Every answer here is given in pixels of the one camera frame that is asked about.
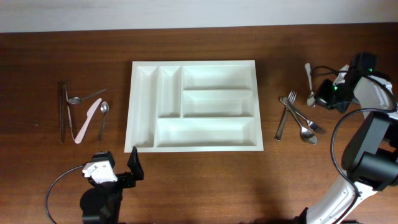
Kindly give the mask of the steel fork diagonal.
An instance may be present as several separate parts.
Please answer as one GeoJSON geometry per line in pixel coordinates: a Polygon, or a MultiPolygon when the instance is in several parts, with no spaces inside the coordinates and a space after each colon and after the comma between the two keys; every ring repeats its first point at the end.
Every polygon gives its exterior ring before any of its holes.
{"type": "Polygon", "coordinates": [[[307,126],[312,130],[315,131],[316,133],[319,134],[326,134],[326,131],[321,128],[319,125],[317,125],[314,121],[310,120],[309,118],[307,118],[303,113],[301,113],[299,110],[296,110],[296,112],[298,113],[299,116],[301,116],[306,122],[307,122],[307,126]]]}

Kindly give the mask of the steel fork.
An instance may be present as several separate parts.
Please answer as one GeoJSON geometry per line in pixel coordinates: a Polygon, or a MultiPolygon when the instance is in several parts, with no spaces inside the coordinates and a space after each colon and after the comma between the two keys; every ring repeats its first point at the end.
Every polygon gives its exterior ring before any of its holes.
{"type": "MultiPolygon", "coordinates": [[[[297,92],[292,90],[289,93],[288,99],[293,104],[295,102],[296,97],[297,97],[297,92]]],[[[286,119],[287,119],[287,109],[285,108],[283,110],[283,112],[282,112],[282,119],[281,119],[281,121],[279,123],[279,127],[278,127],[277,132],[276,132],[276,134],[274,136],[275,140],[277,140],[277,141],[280,141],[281,138],[282,138],[282,133],[283,133],[283,130],[284,130],[284,125],[285,125],[286,119]]]]}

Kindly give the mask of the large steel spoon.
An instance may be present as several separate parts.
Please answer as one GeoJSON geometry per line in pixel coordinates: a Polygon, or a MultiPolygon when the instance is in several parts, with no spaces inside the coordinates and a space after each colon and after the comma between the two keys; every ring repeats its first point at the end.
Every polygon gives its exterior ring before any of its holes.
{"type": "Polygon", "coordinates": [[[302,141],[309,143],[311,145],[316,145],[318,143],[318,139],[316,135],[314,135],[311,130],[307,129],[301,122],[299,115],[297,114],[295,108],[291,104],[290,100],[287,97],[280,97],[280,101],[289,109],[290,113],[296,120],[297,124],[300,127],[300,138],[302,141]]]}

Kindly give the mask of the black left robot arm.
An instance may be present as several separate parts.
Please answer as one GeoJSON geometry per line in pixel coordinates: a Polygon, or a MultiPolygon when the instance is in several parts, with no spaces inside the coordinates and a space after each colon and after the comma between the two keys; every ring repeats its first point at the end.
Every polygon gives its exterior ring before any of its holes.
{"type": "Polygon", "coordinates": [[[92,188],[80,199],[83,223],[118,223],[123,190],[134,188],[136,182],[144,179],[144,171],[139,161],[136,147],[127,162],[129,172],[115,174],[114,157],[111,152],[97,152],[91,161],[84,165],[83,176],[92,188]]]}

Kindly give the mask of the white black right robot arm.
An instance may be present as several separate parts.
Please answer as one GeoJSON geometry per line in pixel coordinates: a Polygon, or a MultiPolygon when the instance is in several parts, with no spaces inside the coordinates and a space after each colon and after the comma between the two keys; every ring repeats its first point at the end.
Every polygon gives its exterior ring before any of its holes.
{"type": "Polygon", "coordinates": [[[383,141],[397,149],[397,100],[389,75],[376,70],[376,55],[358,53],[336,75],[326,79],[307,100],[338,110],[343,117],[330,141],[330,154],[339,178],[315,205],[294,218],[294,223],[343,223],[363,200],[397,185],[397,151],[380,147],[383,141]],[[335,138],[350,116],[363,114],[364,121],[344,149],[341,162],[335,157],[335,138]]]}

